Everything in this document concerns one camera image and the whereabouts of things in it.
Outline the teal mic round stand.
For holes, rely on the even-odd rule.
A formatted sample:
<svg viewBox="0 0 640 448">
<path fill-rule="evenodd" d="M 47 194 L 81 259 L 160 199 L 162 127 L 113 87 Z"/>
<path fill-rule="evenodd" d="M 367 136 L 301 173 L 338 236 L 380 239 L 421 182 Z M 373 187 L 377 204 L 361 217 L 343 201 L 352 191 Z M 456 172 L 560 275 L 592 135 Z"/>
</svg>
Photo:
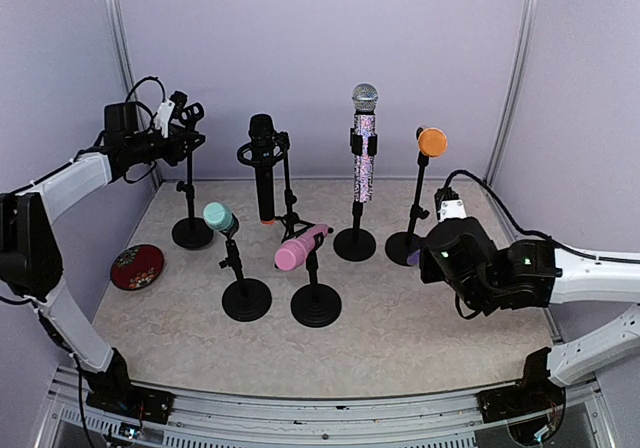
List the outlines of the teal mic round stand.
<svg viewBox="0 0 640 448">
<path fill-rule="evenodd" d="M 262 281 L 244 276 L 240 252 L 233 238 L 225 240 L 225 248 L 226 257 L 219 266 L 231 268 L 236 280 L 224 290 L 222 308 L 235 321 L 256 321 L 271 308 L 271 291 Z"/>
</svg>

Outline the orange mic round stand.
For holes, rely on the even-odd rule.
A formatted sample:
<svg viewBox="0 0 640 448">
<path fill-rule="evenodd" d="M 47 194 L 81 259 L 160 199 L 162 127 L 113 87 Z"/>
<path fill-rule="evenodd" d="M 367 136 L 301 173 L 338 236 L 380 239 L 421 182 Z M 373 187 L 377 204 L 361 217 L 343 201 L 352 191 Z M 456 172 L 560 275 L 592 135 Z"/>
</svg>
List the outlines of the orange mic round stand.
<svg viewBox="0 0 640 448">
<path fill-rule="evenodd" d="M 413 253 L 420 251 L 421 237 L 415 234 L 415 228 L 418 220 L 424 220 L 429 216 L 429 211 L 420 205 L 425 170 L 429 161 L 430 158 L 422 152 L 418 154 L 418 173 L 408 226 L 405 231 L 392 234 L 385 243 L 385 254 L 392 262 L 400 266 L 411 266 L 408 259 Z"/>
</svg>

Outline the pink mic round stand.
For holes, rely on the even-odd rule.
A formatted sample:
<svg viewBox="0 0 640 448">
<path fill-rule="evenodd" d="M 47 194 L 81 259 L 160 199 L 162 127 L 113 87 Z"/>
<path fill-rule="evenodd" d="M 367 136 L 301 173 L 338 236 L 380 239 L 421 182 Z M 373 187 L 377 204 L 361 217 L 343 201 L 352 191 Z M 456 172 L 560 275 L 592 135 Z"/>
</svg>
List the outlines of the pink mic round stand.
<svg viewBox="0 0 640 448">
<path fill-rule="evenodd" d="M 294 293 L 290 302 L 291 314 L 298 323 L 309 328 L 329 326 L 341 314 L 341 298 L 332 287 L 319 282 L 315 251 L 307 256 L 305 267 L 309 282 Z"/>
</svg>

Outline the pink microphone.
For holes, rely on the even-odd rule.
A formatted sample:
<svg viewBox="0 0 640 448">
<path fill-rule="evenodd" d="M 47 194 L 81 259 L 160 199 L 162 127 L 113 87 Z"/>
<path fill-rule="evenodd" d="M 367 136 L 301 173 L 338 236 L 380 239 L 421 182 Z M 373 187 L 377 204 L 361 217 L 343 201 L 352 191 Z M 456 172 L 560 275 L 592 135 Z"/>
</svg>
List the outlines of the pink microphone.
<svg viewBox="0 0 640 448">
<path fill-rule="evenodd" d="M 327 224 L 316 224 L 301 235 L 282 243 L 276 250 L 274 262 L 282 271 L 292 271 L 306 262 L 308 255 L 316 248 L 319 236 L 326 238 L 333 232 Z"/>
</svg>

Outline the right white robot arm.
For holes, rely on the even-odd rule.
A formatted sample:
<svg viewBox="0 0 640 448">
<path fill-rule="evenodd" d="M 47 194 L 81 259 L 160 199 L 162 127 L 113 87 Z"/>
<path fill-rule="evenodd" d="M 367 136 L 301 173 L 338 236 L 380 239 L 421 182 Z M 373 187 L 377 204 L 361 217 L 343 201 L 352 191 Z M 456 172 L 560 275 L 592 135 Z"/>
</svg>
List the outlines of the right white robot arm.
<svg viewBox="0 0 640 448">
<path fill-rule="evenodd" d="M 550 239 L 522 239 L 499 249 L 473 217 L 440 221 L 423 239 L 424 283 L 443 281 L 469 317 L 497 310 L 582 301 L 623 302 L 628 309 L 582 337 L 527 357 L 511 401 L 535 410 L 551 392 L 639 352 L 639 257 L 580 252 Z"/>
</svg>

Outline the orange microphone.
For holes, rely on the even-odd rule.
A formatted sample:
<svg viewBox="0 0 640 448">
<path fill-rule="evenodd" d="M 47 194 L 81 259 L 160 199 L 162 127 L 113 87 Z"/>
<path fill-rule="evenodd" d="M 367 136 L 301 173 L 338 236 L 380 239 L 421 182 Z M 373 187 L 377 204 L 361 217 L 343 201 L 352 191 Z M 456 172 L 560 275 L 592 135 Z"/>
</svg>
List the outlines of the orange microphone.
<svg viewBox="0 0 640 448">
<path fill-rule="evenodd" d="M 440 157 L 447 151 L 447 136 L 438 128 L 419 127 L 416 139 L 420 153 L 426 157 Z"/>
</svg>

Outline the teal microphone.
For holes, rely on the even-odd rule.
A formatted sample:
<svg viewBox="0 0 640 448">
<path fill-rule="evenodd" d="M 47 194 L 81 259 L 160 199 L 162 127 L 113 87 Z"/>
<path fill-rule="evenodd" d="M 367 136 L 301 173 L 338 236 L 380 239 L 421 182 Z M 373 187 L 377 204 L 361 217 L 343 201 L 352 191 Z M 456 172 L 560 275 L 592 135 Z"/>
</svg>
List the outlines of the teal microphone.
<svg viewBox="0 0 640 448">
<path fill-rule="evenodd" d="M 239 229 L 239 222 L 232 210 L 219 202 L 208 203 L 202 213 L 206 225 L 226 237 L 232 237 Z"/>
</svg>

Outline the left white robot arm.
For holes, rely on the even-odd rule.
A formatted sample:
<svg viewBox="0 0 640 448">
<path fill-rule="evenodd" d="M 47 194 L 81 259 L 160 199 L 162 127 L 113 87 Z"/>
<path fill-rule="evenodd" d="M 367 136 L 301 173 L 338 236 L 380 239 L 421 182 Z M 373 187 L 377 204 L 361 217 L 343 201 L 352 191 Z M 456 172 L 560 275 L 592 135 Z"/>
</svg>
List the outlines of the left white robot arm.
<svg viewBox="0 0 640 448">
<path fill-rule="evenodd" d="M 82 369 L 113 372 L 115 350 L 95 331 L 71 295 L 53 225 L 89 195 L 125 177 L 130 168 L 159 160 L 175 166 L 201 146 L 201 104 L 181 93 L 163 101 L 150 127 L 138 124 L 138 103 L 104 109 L 98 140 L 62 167 L 1 196 L 1 280 L 30 304 L 51 337 L 79 360 Z"/>
</svg>

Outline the purple microphone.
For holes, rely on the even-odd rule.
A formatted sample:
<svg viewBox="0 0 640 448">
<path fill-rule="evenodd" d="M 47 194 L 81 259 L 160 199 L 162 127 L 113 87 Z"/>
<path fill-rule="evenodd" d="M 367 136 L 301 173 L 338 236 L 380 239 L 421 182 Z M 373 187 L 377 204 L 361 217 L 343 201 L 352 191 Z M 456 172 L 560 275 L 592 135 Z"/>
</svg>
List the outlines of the purple microphone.
<svg viewBox="0 0 640 448">
<path fill-rule="evenodd" d="M 420 259 L 421 259 L 421 251 L 416 250 L 407 256 L 406 265 L 417 266 L 420 263 Z"/>
</svg>

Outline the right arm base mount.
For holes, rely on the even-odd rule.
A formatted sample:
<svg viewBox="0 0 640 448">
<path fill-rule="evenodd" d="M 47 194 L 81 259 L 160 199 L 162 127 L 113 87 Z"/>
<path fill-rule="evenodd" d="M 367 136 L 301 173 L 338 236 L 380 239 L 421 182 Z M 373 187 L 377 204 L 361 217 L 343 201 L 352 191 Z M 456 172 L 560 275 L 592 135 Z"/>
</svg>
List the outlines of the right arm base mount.
<svg viewBox="0 0 640 448">
<path fill-rule="evenodd" d="M 550 385 L 511 385 L 480 391 L 476 395 L 484 423 L 546 412 L 566 401 L 566 389 Z"/>
</svg>

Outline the purple mic round stand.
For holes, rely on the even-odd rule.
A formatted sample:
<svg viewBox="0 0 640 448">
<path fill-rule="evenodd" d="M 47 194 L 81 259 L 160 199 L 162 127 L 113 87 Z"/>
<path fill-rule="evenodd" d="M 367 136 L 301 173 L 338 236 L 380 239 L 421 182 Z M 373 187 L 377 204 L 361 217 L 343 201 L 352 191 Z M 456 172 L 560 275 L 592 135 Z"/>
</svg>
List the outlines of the purple mic round stand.
<svg viewBox="0 0 640 448">
<path fill-rule="evenodd" d="M 184 108 L 180 121 L 186 131 L 197 131 L 197 123 L 204 118 L 203 106 L 196 102 Z M 195 186 L 193 183 L 193 153 L 186 157 L 186 179 L 176 184 L 176 191 L 183 193 L 187 204 L 187 217 L 176 222 L 171 235 L 175 244 L 187 250 L 199 250 L 208 246 L 214 237 L 203 218 L 195 213 Z"/>
</svg>

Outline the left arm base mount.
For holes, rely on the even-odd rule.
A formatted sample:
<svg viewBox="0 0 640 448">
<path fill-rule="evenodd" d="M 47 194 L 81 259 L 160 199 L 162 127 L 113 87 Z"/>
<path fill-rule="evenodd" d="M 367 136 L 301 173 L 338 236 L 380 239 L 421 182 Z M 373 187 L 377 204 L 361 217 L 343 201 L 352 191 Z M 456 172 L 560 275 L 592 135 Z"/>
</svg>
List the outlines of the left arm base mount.
<svg viewBox="0 0 640 448">
<path fill-rule="evenodd" d="M 173 408 L 174 395 L 164 390 L 133 385 L 124 401 L 117 400 L 114 395 L 90 392 L 86 402 L 90 407 L 108 413 L 166 425 Z"/>
</svg>

